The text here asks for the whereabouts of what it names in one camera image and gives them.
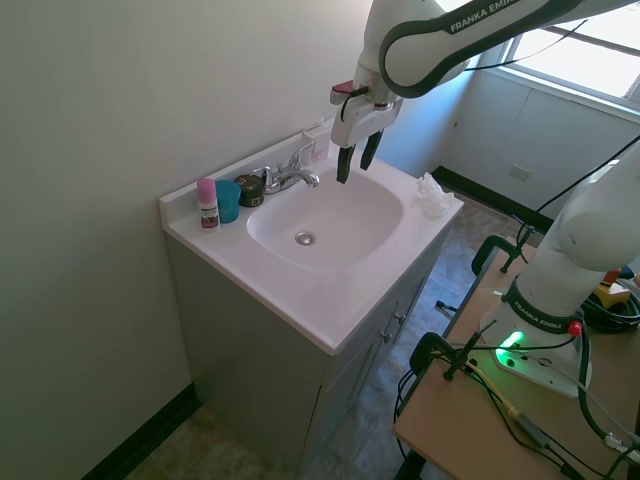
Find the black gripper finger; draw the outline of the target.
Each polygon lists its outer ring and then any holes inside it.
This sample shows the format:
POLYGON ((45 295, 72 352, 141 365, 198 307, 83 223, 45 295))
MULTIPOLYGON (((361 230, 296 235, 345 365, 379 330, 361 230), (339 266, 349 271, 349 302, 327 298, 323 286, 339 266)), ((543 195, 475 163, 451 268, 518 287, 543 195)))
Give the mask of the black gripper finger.
POLYGON ((384 130, 380 130, 368 137, 360 160, 360 168, 362 170, 366 171, 370 167, 380 145, 383 133, 384 130))
POLYGON ((345 184, 348 180, 351 168, 351 160, 354 152, 354 145, 346 148, 341 147, 339 149, 336 180, 341 184, 345 184))

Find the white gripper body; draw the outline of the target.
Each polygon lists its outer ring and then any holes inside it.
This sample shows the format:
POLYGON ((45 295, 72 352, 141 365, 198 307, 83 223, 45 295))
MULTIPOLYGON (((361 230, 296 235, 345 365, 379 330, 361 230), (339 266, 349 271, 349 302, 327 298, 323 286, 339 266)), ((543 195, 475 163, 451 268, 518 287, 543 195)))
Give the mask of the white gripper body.
POLYGON ((331 141, 340 148, 349 148, 386 129, 397 119, 402 98, 378 105, 368 96, 349 98, 336 114, 331 141))

